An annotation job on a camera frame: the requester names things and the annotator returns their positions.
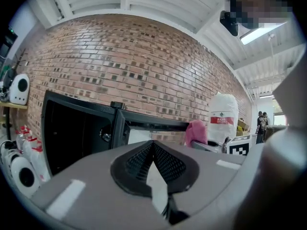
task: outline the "fluorescent light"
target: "fluorescent light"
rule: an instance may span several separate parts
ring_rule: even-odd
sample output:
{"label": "fluorescent light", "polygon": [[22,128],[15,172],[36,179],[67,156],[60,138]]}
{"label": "fluorescent light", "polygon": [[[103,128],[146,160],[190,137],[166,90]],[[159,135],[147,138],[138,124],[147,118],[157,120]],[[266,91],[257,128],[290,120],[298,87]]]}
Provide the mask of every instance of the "fluorescent light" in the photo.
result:
{"label": "fluorescent light", "polygon": [[280,27],[281,25],[283,25],[285,23],[282,23],[282,24],[270,24],[269,26],[266,25],[264,27],[261,27],[261,28],[258,28],[256,30],[254,30],[254,31],[250,31],[250,32],[246,33],[245,35],[243,35],[240,38],[241,42],[244,45],[249,44],[251,41],[254,41],[258,37],[261,37],[262,35],[265,35],[266,33],[270,32],[271,30],[276,29],[277,27]]}
{"label": "fluorescent light", "polygon": [[262,99],[262,98],[269,98],[269,97],[274,97],[274,95],[271,94],[271,95],[266,95],[266,96],[260,96],[259,99]]}

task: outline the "speaker grille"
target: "speaker grille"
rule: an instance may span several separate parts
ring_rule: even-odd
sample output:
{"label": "speaker grille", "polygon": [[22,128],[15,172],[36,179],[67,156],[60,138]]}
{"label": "speaker grille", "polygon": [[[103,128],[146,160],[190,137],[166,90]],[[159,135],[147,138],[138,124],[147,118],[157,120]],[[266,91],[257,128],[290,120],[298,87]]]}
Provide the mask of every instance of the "speaker grille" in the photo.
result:
{"label": "speaker grille", "polygon": [[28,82],[26,81],[26,79],[20,79],[18,82],[18,89],[20,92],[24,92],[26,91],[28,87]]}
{"label": "speaker grille", "polygon": [[30,169],[22,168],[19,172],[19,180],[24,186],[31,187],[34,184],[34,175]]}

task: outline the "wooden shelf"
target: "wooden shelf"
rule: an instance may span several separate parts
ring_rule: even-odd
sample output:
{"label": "wooden shelf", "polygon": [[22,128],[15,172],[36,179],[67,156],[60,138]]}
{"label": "wooden shelf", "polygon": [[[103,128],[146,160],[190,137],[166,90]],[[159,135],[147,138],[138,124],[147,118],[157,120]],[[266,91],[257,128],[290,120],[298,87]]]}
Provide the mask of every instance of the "wooden shelf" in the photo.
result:
{"label": "wooden shelf", "polygon": [[17,109],[28,109],[27,105],[17,105],[10,102],[1,102],[0,106],[10,107],[10,108],[17,108]]}

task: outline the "brick wall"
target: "brick wall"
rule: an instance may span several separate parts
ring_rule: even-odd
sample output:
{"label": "brick wall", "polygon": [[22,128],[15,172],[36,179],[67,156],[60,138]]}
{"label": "brick wall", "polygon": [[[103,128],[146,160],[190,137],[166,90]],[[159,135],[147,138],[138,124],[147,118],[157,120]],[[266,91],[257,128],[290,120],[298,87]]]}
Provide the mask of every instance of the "brick wall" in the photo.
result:
{"label": "brick wall", "polygon": [[[40,136],[46,90],[182,121],[208,121],[219,91],[233,94],[250,123],[251,103],[229,69],[196,40],[165,24],[126,15],[71,20],[37,33],[27,48],[31,89],[27,122]],[[176,140],[176,133],[153,138]]]}

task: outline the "pink towel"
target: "pink towel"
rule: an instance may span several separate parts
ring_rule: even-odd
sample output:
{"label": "pink towel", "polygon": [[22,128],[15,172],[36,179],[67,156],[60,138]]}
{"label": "pink towel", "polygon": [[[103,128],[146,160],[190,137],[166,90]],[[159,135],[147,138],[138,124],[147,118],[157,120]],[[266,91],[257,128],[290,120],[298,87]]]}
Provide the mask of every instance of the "pink towel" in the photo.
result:
{"label": "pink towel", "polygon": [[186,130],[186,145],[192,147],[191,141],[193,140],[208,144],[207,127],[201,120],[191,121]]}

